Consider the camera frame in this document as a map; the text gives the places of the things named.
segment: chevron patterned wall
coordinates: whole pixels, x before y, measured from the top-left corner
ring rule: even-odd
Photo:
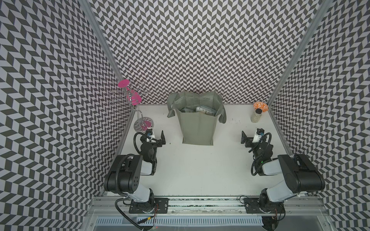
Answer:
[[[267,101],[321,0],[90,0],[122,75],[151,90]]]
[[[370,230],[369,1],[334,0],[272,109],[338,230]]]
[[[77,230],[128,107],[76,0],[0,7],[0,230]]]

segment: bowl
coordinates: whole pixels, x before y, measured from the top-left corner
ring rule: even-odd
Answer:
[[[269,106],[267,106],[267,104],[265,104],[264,102],[255,102],[253,104],[253,108],[256,110],[257,108],[261,109],[262,112],[267,112],[267,110],[269,109]]]

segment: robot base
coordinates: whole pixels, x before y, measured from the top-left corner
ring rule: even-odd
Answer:
[[[262,223],[262,228],[267,231],[274,231],[278,227],[279,221],[273,217],[262,217]]]
[[[284,203],[283,202],[271,202],[266,193],[266,188],[262,190],[259,198],[244,198],[244,207],[248,214],[250,213],[283,213]]]
[[[149,200],[147,202],[134,202],[132,200],[128,212],[133,214],[147,214],[154,213],[155,209],[157,209],[157,213],[167,213],[168,198],[154,198],[153,191],[150,190]]]

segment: gray tote bag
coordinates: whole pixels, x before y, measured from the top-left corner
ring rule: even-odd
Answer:
[[[201,112],[181,112],[183,108],[195,110],[204,105],[217,110],[215,116]],[[213,145],[213,134],[216,129],[217,117],[221,123],[226,122],[226,111],[222,97],[216,92],[196,94],[192,92],[171,93],[167,100],[168,115],[170,118],[177,113],[183,135],[182,143],[191,145]]]

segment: pink coaster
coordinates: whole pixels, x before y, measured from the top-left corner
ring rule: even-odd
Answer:
[[[139,103],[141,103],[142,99],[139,96],[139,93],[137,93],[134,90],[131,90],[131,93],[132,93],[132,96],[131,96],[132,105],[135,106],[135,105],[138,105]]]
[[[130,84],[130,80],[128,80],[128,79],[124,79],[124,80],[121,80],[121,81],[118,83],[118,87],[119,87],[119,88],[125,88],[125,87],[127,87],[129,84]]]
[[[152,123],[149,121],[144,121],[145,126],[141,126],[141,128],[146,131],[148,128],[152,126]]]

